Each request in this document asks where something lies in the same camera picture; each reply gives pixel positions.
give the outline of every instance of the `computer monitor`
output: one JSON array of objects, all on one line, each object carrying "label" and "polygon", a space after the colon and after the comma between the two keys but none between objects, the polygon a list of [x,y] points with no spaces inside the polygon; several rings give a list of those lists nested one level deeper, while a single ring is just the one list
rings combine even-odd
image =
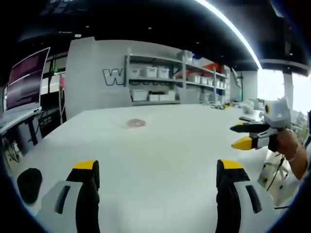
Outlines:
[{"label": "computer monitor", "polygon": [[40,50],[11,69],[7,89],[6,113],[40,106],[41,80],[50,48]]}]

